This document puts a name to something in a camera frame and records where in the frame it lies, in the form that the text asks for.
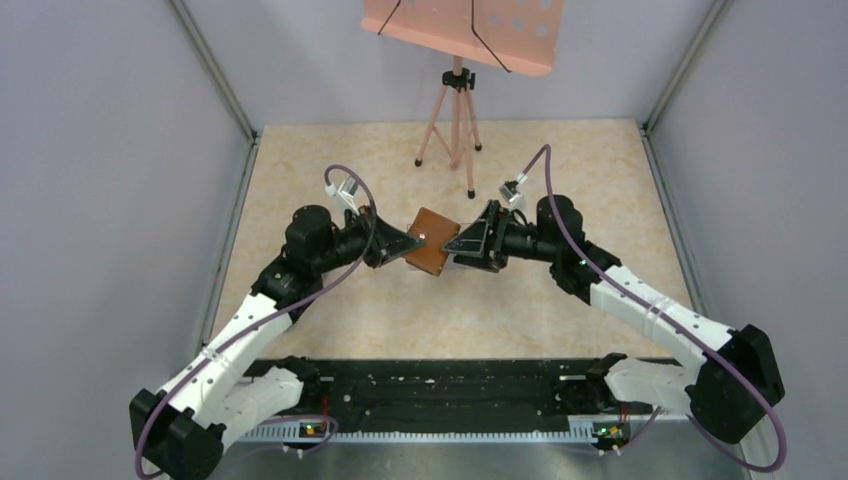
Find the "brown leather card holder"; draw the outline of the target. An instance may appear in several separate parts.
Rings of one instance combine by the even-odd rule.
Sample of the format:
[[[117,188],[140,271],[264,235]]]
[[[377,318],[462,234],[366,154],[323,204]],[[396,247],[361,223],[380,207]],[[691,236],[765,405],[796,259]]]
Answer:
[[[423,244],[403,256],[405,262],[424,273],[438,277],[441,275],[449,254],[444,245],[460,231],[460,224],[425,207],[421,207],[410,224],[407,233]]]

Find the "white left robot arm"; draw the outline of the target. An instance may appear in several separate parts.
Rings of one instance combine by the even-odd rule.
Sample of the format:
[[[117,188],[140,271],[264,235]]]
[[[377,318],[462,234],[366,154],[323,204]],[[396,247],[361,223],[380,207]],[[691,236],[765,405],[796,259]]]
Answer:
[[[337,226],[328,209],[298,209],[280,254],[259,274],[223,330],[157,392],[141,390],[130,403],[133,444],[142,479],[206,479],[226,450],[275,414],[308,413],[319,404],[318,374],[289,357],[244,386],[258,355],[329,291],[324,274],[361,264],[379,268],[424,244],[381,219],[370,206],[344,213]]]

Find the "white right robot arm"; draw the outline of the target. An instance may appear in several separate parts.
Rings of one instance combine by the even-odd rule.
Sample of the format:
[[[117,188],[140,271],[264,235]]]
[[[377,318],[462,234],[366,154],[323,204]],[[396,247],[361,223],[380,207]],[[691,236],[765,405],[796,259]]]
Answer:
[[[605,357],[586,385],[589,404],[600,412],[623,402],[650,404],[737,444],[785,396],[765,332],[712,321],[648,285],[586,239],[583,216],[566,196],[540,199],[535,222],[527,224],[492,200],[443,249],[460,264],[493,273],[512,258],[546,262],[565,293],[619,318],[672,356],[671,364]]]

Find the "pink music stand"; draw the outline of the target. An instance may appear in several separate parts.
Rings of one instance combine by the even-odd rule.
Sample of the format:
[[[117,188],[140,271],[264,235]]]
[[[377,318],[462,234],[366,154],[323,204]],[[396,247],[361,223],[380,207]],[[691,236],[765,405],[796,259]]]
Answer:
[[[476,197],[473,154],[483,149],[474,101],[476,73],[467,64],[542,77],[554,67],[563,0],[365,0],[361,26],[381,37],[444,53],[452,64],[429,115],[414,165],[430,141],[444,148],[450,167],[465,169],[466,195]]]

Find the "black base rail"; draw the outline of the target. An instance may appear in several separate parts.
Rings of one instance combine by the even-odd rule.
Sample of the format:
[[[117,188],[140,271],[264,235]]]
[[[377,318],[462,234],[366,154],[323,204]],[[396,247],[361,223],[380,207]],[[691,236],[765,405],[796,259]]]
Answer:
[[[315,376],[285,415],[323,414],[339,433],[565,434],[580,416],[630,420],[643,403],[621,403],[588,376],[593,359],[310,359]]]

